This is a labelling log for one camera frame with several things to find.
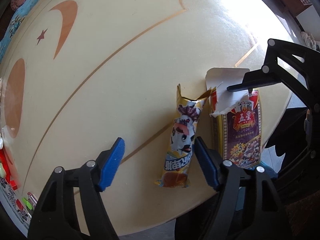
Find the brown crescent shape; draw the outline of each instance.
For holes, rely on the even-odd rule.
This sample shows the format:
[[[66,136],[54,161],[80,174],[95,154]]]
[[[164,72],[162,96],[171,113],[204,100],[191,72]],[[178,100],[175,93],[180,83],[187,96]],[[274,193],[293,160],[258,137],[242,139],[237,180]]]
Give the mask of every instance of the brown crescent shape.
[[[22,113],[25,65],[19,58],[9,74],[4,92],[4,118],[12,138],[18,134]]]
[[[66,41],[71,28],[76,20],[77,12],[78,12],[78,5],[73,0],[66,0],[61,2],[51,8],[49,11],[52,10],[59,10],[62,14],[62,27],[59,42],[57,45],[56,53],[54,54],[54,58],[58,55],[60,49],[62,48],[64,42]]]

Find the glossy table surface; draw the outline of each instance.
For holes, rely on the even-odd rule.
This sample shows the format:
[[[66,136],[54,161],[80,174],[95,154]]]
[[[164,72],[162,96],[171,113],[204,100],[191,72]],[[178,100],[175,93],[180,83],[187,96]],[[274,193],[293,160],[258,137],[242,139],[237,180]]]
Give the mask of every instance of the glossy table surface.
[[[39,197],[56,166],[80,167],[122,137],[123,162],[101,194],[116,232],[145,230],[191,210],[214,194],[195,157],[190,187],[153,184],[176,86],[196,98],[212,67],[260,68],[269,38],[291,41],[261,0],[40,0],[0,65],[0,126],[18,192]],[[260,96],[266,143],[291,93],[278,84]],[[210,145],[207,113],[197,134]],[[79,201],[76,194],[78,210]],[[85,228],[81,211],[79,222]]]

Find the snack package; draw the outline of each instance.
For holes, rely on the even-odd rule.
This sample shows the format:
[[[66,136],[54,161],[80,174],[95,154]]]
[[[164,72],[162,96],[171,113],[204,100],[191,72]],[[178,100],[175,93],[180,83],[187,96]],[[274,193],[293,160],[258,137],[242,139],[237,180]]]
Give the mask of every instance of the snack package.
[[[215,109],[216,93],[210,95],[211,111]],[[261,111],[257,90],[249,99],[239,101],[227,114],[213,118],[214,148],[223,159],[231,160],[241,168],[249,168],[260,162]]]
[[[187,187],[188,170],[193,154],[193,142],[201,110],[210,95],[208,90],[196,100],[181,96],[177,86],[177,108],[162,177],[155,183],[161,187]]]

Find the tiled floor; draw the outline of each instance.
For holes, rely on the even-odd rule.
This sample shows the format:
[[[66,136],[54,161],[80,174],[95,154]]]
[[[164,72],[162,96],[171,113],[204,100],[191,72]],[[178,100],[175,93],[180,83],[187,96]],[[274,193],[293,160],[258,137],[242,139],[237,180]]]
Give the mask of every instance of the tiled floor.
[[[290,34],[293,42],[301,45],[305,45],[303,39],[300,36],[300,28],[296,24],[295,20],[288,12],[283,11],[283,5],[278,0],[262,0],[279,18],[281,23],[286,28],[287,32]],[[299,75],[298,80],[305,85],[305,80],[301,75]],[[292,95],[292,98],[288,104],[288,108],[292,107],[303,107],[305,106],[296,95]],[[268,149],[264,149],[262,152],[261,160],[272,167],[275,172],[279,172],[281,168],[281,164],[283,161],[284,155],[278,157],[276,155],[275,147],[270,147]],[[174,240],[174,225],[175,220],[160,225],[155,228],[151,228],[139,233],[135,233],[132,235],[121,236],[121,240],[130,239],[130,240],[140,240],[140,239],[150,239],[150,240]]]

